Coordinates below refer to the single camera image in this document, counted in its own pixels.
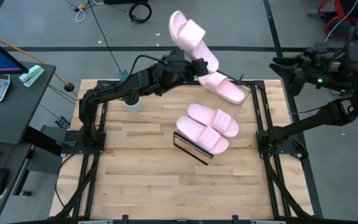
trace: butcher block tabletop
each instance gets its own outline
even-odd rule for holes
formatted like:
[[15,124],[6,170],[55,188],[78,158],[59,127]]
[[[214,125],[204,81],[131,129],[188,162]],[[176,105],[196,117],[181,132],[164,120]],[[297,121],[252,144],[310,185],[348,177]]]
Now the butcher block tabletop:
[[[291,123],[281,81],[264,82],[273,124]],[[97,80],[82,80],[78,98],[96,84]],[[259,91],[258,99],[263,108]],[[127,112],[122,101],[108,103],[107,136],[99,160],[92,219],[121,219],[122,215],[129,215],[131,220],[230,220],[232,215],[240,219],[273,218],[264,162],[255,137],[257,120],[251,95],[243,104],[233,105],[201,85],[183,85],[162,97],[145,96],[142,103],[138,113]],[[186,115],[192,103],[219,108],[239,124],[239,134],[229,139],[229,149],[215,155],[208,166],[173,145],[175,122]],[[78,130],[81,125],[77,101],[71,129]],[[57,190],[63,203],[77,188],[82,157],[73,156],[60,171]],[[306,212],[313,214],[301,162],[291,155],[280,155],[280,159],[287,189]],[[87,194],[86,190],[80,215]],[[277,187],[276,194],[280,214],[284,215]],[[55,195],[50,215],[61,209]]]

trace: desk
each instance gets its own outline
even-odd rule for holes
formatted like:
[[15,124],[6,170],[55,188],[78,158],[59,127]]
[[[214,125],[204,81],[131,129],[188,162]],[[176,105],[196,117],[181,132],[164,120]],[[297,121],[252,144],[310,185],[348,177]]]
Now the desk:
[[[82,80],[78,97],[96,82]],[[265,80],[265,84],[274,125],[290,123],[281,81]],[[239,135],[229,140],[229,149],[216,155],[208,166],[173,145],[175,122],[186,115],[192,103],[212,108],[219,105],[240,126]],[[81,128],[78,105],[71,128]],[[232,105],[200,85],[179,86],[162,97],[144,97],[138,113],[128,113],[121,101],[110,101],[91,218],[121,219],[124,214],[131,220],[230,220],[232,215],[240,219],[273,218],[264,163],[257,149],[257,128],[251,95],[243,105]],[[75,155],[60,171],[57,189],[64,202],[76,190],[81,158]],[[306,212],[313,214],[301,162],[290,155],[280,158],[288,190]],[[283,215],[278,189],[276,194]],[[55,196],[50,215],[61,209]]]
[[[23,62],[23,65],[31,68],[37,64]],[[0,214],[30,152],[31,145],[21,142],[21,138],[56,69],[53,65],[40,66],[45,71],[31,88],[23,85],[20,75],[12,75],[11,89],[7,98],[0,102],[0,169],[9,170],[7,187],[0,196]]]
[[[36,63],[22,62],[27,68]],[[40,65],[45,71],[38,80],[28,88],[19,80],[20,75],[11,75],[9,92],[4,101],[0,102],[0,142],[17,144],[21,141],[45,90],[48,87],[56,67]]]

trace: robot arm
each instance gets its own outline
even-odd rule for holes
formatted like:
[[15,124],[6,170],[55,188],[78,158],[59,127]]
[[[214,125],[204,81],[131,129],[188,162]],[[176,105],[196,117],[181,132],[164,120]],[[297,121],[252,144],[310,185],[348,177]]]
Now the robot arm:
[[120,84],[106,83],[88,90],[80,100],[79,117],[83,123],[83,144],[97,144],[98,135],[94,125],[100,103],[124,96],[162,96],[169,90],[208,74],[207,62],[202,58],[191,62],[180,60],[175,52],[164,55],[157,63],[131,74]]
[[316,88],[342,92],[346,97],[329,102],[315,115],[301,121],[268,129],[270,143],[324,124],[343,126],[358,117],[358,36],[355,34],[353,32],[347,45],[334,55],[328,53],[327,48],[315,45],[296,57],[273,59],[275,63],[270,64],[270,68],[288,83],[288,94],[296,96],[305,83],[310,83]]

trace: pink slide sandal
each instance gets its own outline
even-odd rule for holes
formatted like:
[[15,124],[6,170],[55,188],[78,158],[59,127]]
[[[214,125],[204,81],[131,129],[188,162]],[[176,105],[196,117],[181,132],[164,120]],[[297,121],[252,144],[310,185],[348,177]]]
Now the pink slide sandal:
[[189,140],[212,154],[220,154],[229,147],[229,141],[211,126],[203,126],[187,116],[178,119],[177,128]]
[[203,58],[208,62],[208,71],[214,73],[219,62],[203,41],[205,30],[193,20],[188,20],[181,11],[176,11],[169,20],[169,33],[176,45],[192,60]]
[[193,120],[211,126],[224,137],[234,138],[239,133],[239,124],[222,110],[214,110],[193,103],[187,109],[187,113]]
[[198,81],[208,90],[221,96],[233,104],[240,104],[246,98],[246,95],[235,84],[231,83],[228,77],[219,72],[199,77]]

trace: concrete floor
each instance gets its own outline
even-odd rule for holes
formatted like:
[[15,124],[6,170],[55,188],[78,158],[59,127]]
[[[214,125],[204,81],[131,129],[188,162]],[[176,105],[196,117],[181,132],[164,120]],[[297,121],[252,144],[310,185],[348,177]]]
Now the concrete floor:
[[[80,0],[71,0],[80,4]],[[316,9],[319,0],[269,0],[277,34],[282,47],[307,47],[323,41],[323,23],[306,16]],[[141,25],[129,22],[128,15],[108,5],[95,6],[100,26],[112,47],[173,46],[168,33],[168,18],[182,10],[207,32],[205,41],[211,46],[274,47],[263,1],[255,0],[150,0],[151,19]],[[128,11],[131,5],[119,5]],[[145,14],[139,9],[135,14]],[[43,47],[105,47],[100,30],[90,9],[86,19],[75,22],[75,12],[64,0],[9,0],[0,10],[0,38],[19,47],[40,47],[31,52],[43,61],[56,65],[57,72],[77,87],[84,78],[117,78],[118,68],[109,52],[60,52]],[[330,39],[332,46],[341,39]],[[139,54],[161,57],[167,51],[140,51],[137,48],[114,51],[121,68],[129,69]],[[249,79],[278,79],[268,65],[275,52],[215,51],[220,70]],[[18,60],[31,61],[20,53]],[[141,60],[136,69],[149,66]],[[51,84],[60,89],[56,78]],[[334,99],[327,90],[307,85],[296,97],[298,111],[321,106]],[[47,90],[41,102],[58,116],[71,119],[74,106]],[[39,107],[31,125],[56,126],[55,117]],[[358,220],[358,120],[343,127],[322,126],[305,132],[306,145],[324,218]],[[49,215],[56,176],[30,173],[25,189],[33,197],[12,196],[0,217],[0,223],[45,219]]]

